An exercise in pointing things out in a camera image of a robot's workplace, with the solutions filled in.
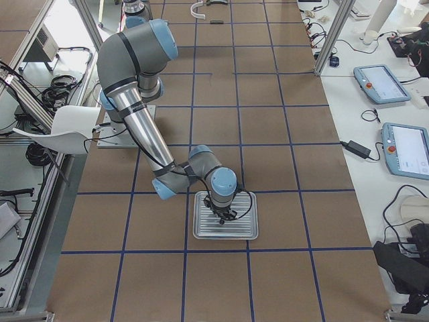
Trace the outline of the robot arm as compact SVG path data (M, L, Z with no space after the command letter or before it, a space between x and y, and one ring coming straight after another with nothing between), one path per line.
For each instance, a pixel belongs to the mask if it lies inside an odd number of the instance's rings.
M146 155L163 200L201 181L208 191L203 203L220 222L235 220L231 203L239 192L237 177L205 145L195 147L177 164L142 97L158 84L158 73L178 56L175 39L162 19L152 19L107 38L97 60L102 90L133 141Z
M123 13L129 16L138 16L146 21L153 19L150 2L147 0L123 0Z

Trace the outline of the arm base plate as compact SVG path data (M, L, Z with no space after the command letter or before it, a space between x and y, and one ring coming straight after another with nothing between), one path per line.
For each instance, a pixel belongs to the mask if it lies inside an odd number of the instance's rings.
M152 123L155 123L156 106L144 104L144 107L150 114ZM108 125L101 128L100 140L97 142L98 148L137 148L137 144L135 144L125 125L116 122L117 119L120 121L116 110L106 110L104 122L107 122ZM154 138L153 141L152 145L156 146L157 149L165 145L165 142L163 140L160 141L158 137Z

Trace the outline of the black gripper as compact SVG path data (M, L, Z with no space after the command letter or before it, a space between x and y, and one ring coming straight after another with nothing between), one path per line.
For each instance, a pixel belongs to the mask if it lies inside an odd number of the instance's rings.
M204 206L208 209L210 209L217 217L223 219L226 221L234 221L237 218L237 212L232 210L230 206L228 207L217 207L215 204L211 201L210 197L205 197L204 200Z

